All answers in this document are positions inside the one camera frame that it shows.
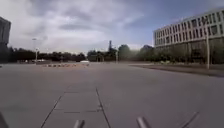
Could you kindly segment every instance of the tree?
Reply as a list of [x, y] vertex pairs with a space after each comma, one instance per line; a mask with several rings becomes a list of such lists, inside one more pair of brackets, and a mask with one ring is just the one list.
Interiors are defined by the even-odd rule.
[[83, 61], [86, 59], [86, 56], [83, 54], [83, 53], [79, 53], [77, 56], [76, 56], [76, 62], [80, 62], [80, 61]]
[[97, 61], [97, 52], [95, 50], [91, 50], [87, 53], [87, 59], [92, 62]]
[[144, 45], [138, 55], [137, 55], [137, 60], [140, 61], [152, 61], [154, 56], [154, 51], [153, 51], [153, 47], [149, 46], [149, 45]]
[[128, 60], [130, 59], [130, 48], [128, 45], [123, 44], [118, 48], [118, 59], [119, 60]]

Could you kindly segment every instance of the pole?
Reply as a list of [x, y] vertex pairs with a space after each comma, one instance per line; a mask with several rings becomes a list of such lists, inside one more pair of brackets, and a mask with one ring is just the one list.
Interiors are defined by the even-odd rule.
[[33, 38], [33, 46], [34, 46], [34, 50], [35, 50], [35, 64], [37, 64], [37, 48], [35, 45], [35, 41], [37, 40], [36, 38]]
[[207, 65], [206, 68], [210, 68], [210, 45], [209, 45], [209, 34], [208, 34], [208, 26], [205, 25], [206, 30], [206, 47], [207, 47]]
[[116, 63], [118, 63], [118, 51], [116, 51]]
[[36, 57], [35, 57], [35, 62], [37, 64], [37, 49], [36, 49]]

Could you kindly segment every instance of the white cloud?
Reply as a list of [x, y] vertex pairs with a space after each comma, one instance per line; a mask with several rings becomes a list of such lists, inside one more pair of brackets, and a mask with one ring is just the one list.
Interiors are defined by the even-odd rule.
[[[54, 11], [41, 8], [38, 10], [30, 0], [1, 0], [0, 16], [12, 22], [9, 45], [33, 49], [32, 38], [35, 37], [38, 39], [36, 46], [40, 51], [87, 51], [91, 49], [87, 45], [93, 49], [94, 44], [98, 47], [100, 44], [105, 46], [106, 40], [116, 38], [111, 33], [120, 31], [143, 16], [137, 10], [130, 10], [128, 4], [117, 0], [51, 2], [55, 6]], [[46, 12], [45, 15], [37, 16], [32, 15], [34, 11]], [[64, 15], [66, 11], [78, 11], [80, 15]], [[81, 14], [90, 20], [83, 19]], [[61, 29], [60, 26], [64, 24], [85, 25], [91, 29]]]
[[141, 44], [127, 44], [131, 50], [140, 50], [142, 48]]

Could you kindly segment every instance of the street lamp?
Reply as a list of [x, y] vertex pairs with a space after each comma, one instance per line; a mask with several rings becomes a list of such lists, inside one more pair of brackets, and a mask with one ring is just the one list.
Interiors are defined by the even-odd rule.
[[34, 50], [35, 50], [35, 64], [37, 64], [37, 48], [36, 48], [36, 45], [35, 45], [35, 42], [37, 41], [36, 38], [33, 38], [33, 45], [34, 45]]
[[205, 28], [205, 40], [206, 40], [206, 47], [207, 47], [207, 65], [206, 68], [209, 69], [210, 68], [210, 45], [209, 45], [209, 32], [208, 32], [208, 19], [202, 19], [204, 28]]
[[118, 63], [118, 49], [119, 49], [119, 47], [117, 48], [117, 47], [114, 47], [115, 49], [116, 49], [116, 63]]

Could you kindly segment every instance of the concrete tile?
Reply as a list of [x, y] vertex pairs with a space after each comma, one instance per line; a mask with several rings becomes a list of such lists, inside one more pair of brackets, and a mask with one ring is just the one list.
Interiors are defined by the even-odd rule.
[[108, 128], [102, 112], [64, 113], [55, 110], [44, 128], [73, 128], [76, 120], [85, 120], [84, 128]]
[[80, 92], [96, 92], [96, 87], [91, 86], [91, 85], [85, 85], [85, 84], [80, 84], [80, 85], [73, 85], [70, 86], [66, 92], [74, 92], [74, 93], [80, 93]]
[[40, 128], [49, 111], [3, 111], [9, 128]]
[[96, 92], [65, 93], [55, 109], [64, 112], [97, 111], [99, 105]]

